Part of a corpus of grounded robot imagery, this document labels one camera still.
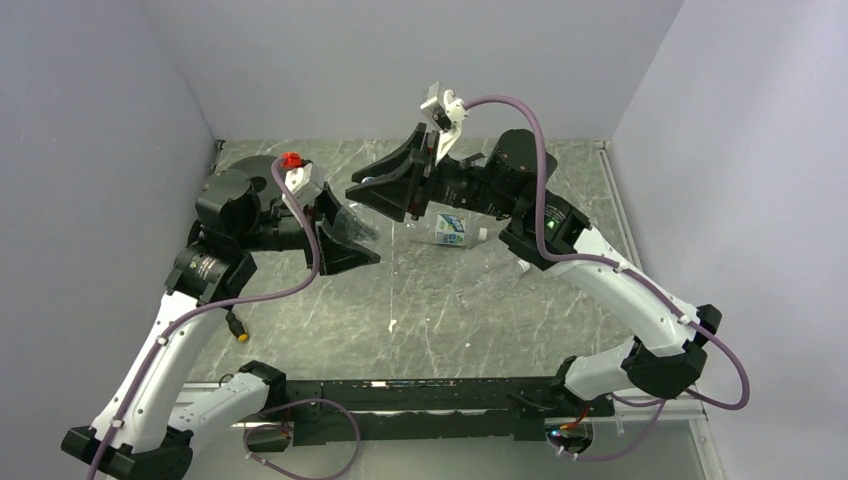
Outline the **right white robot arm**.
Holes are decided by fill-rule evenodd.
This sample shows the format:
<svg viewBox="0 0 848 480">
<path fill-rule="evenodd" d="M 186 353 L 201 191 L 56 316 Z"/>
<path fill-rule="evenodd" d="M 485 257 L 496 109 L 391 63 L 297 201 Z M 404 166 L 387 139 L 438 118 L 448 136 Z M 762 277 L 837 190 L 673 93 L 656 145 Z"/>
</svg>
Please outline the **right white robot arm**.
<svg viewBox="0 0 848 480">
<path fill-rule="evenodd" d="M 503 223 L 498 238 L 510 253 L 576 286 L 629 327 L 632 338 L 622 345 L 563 362 L 550 391 L 557 411 L 574 415 L 589 400 L 628 388 L 673 399 L 700 378 L 720 311 L 675 299 L 644 277 L 564 198 L 538 200 L 532 132 L 509 130 L 491 153 L 463 160 L 438 159 L 437 138 L 417 125 L 394 151 L 355 171 L 345 195 L 399 222 L 434 203 L 491 216 Z"/>
</svg>

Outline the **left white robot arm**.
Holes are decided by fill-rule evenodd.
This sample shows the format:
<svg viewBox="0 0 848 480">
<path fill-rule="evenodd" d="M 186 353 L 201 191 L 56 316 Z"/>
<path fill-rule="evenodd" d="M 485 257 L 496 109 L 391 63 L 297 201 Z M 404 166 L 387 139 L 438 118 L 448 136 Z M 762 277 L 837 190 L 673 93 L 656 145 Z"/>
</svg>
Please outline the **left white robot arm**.
<svg viewBox="0 0 848 480">
<path fill-rule="evenodd" d="M 217 434 L 253 414 L 279 417 L 289 405 L 286 375 L 260 361 L 241 366 L 216 390 L 184 408 L 178 396 L 201 350 L 220 325 L 238 340 L 234 313 L 256 273 L 257 252 L 304 253 L 308 279 L 375 264 L 379 256 L 331 230 L 341 206 L 312 163 L 265 157 L 256 170 L 232 167 L 208 178 L 196 220 L 176 256 L 150 333 L 120 387 L 61 448 L 88 476 L 181 479 Z"/>
</svg>

